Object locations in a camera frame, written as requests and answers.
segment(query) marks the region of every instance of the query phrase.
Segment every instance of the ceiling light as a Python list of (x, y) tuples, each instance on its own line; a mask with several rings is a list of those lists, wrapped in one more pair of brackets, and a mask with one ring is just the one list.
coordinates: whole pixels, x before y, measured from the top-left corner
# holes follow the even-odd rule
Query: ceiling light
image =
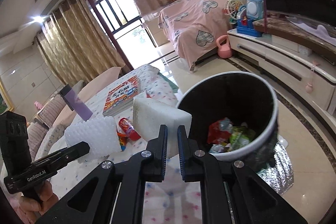
[(37, 16), (37, 17), (33, 17), (35, 22), (39, 22), (39, 23), (43, 23), (44, 19), (43, 17)]

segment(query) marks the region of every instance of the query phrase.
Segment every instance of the white sponge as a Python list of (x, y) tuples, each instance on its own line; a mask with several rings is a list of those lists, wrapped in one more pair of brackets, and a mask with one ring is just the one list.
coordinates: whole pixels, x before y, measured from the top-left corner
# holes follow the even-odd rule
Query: white sponge
[(117, 135), (117, 125), (113, 117), (96, 117), (86, 122), (76, 123), (64, 131), (67, 147), (81, 141), (87, 142), (90, 152), (78, 159), (79, 163), (98, 159), (120, 152), (121, 147)]
[(185, 126), (187, 136), (191, 125), (191, 114), (151, 98), (134, 99), (133, 126), (146, 141), (157, 138), (160, 125), (168, 127), (167, 157), (179, 153), (177, 146), (177, 128)]

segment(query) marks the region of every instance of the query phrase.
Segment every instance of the pink bed cover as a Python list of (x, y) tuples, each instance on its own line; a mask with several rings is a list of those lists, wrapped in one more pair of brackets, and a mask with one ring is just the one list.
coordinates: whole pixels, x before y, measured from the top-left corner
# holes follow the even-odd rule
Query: pink bed cover
[(227, 0), (177, 0), (162, 9), (159, 28), (169, 39), (179, 57), (194, 63), (216, 47), (216, 39), (230, 29), (223, 8)]

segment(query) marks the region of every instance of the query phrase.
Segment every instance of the bubble wrap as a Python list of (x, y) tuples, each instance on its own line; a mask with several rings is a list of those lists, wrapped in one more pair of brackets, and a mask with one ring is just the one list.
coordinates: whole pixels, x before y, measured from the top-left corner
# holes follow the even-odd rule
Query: bubble wrap
[(87, 142), (90, 152), (78, 159), (79, 163), (120, 152), (117, 125), (113, 117), (96, 117), (76, 123), (64, 131), (67, 147), (81, 141)]

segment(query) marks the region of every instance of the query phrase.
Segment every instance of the pillow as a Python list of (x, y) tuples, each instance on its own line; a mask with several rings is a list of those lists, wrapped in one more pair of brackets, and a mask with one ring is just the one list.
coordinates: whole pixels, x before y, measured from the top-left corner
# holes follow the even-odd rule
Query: pillow
[(84, 80), (80, 80), (72, 87), (72, 89), (76, 94), (78, 94), (83, 89), (83, 87), (85, 87), (85, 82)]
[(41, 142), (47, 133), (47, 129), (39, 125), (38, 123), (32, 122), (28, 128), (28, 145), (31, 155), (31, 160), (34, 161), (37, 151), (40, 148)]
[(92, 96), (96, 95), (99, 91), (117, 80), (120, 70), (121, 67), (113, 67), (104, 71), (101, 75), (98, 75), (95, 79), (83, 87), (83, 89), (78, 93), (78, 97), (83, 102), (87, 102)]
[(61, 95), (56, 95), (38, 112), (38, 117), (49, 128), (53, 126), (57, 116), (61, 113), (62, 109), (66, 106), (65, 101)]
[(36, 153), (35, 160), (38, 160), (48, 155), (50, 148), (53, 146), (53, 144), (64, 135), (64, 130), (65, 127), (61, 124), (49, 129), (40, 145), (40, 148)]
[[(87, 102), (92, 96), (96, 95), (99, 91), (117, 80), (120, 70), (121, 67), (113, 67), (104, 71), (102, 74), (98, 75), (95, 79), (90, 81), (85, 87), (83, 87), (83, 89), (78, 93), (78, 97), (83, 102)], [(59, 124), (68, 127), (74, 120), (75, 116), (76, 112), (71, 111), (70, 108), (66, 105), (54, 121), (53, 127), (56, 127)]]

